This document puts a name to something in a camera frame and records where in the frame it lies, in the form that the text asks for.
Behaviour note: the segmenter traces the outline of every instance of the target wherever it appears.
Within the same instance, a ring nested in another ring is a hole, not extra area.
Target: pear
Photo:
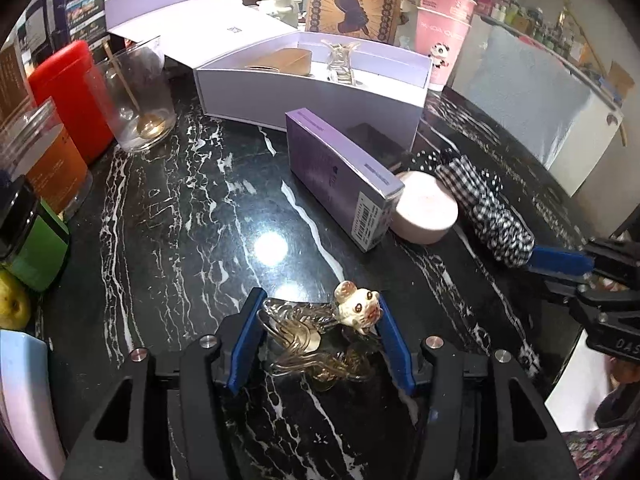
[[[8,270],[0,269],[0,328],[22,330],[31,317],[31,303],[24,285]]]

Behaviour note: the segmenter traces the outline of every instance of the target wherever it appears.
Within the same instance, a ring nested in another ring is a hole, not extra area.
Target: clear plastic jar
[[[65,220],[78,211],[93,181],[51,98],[4,131],[0,170],[12,181],[26,176],[36,193]]]
[[[84,76],[111,133],[126,152],[148,150],[175,126],[163,67],[160,38],[154,38],[98,63]]]

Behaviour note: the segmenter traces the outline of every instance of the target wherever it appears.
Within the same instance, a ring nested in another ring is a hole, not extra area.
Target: orange canister
[[[25,175],[36,193],[65,219],[78,210],[92,184],[51,98],[7,129],[0,146],[0,169],[12,181]]]

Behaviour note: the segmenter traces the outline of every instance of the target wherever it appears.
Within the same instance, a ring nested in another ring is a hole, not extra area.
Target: red canister
[[[29,77],[37,104],[52,97],[58,115],[87,164],[113,141],[84,74],[94,66],[85,41],[74,41],[46,59]]]

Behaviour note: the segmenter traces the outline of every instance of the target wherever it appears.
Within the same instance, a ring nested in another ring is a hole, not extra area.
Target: polka dot fabric
[[[417,153],[408,167],[436,176],[450,190],[496,260],[509,267],[529,261],[535,239],[498,198],[503,188],[500,176],[478,171],[466,155],[458,156],[452,150]]]

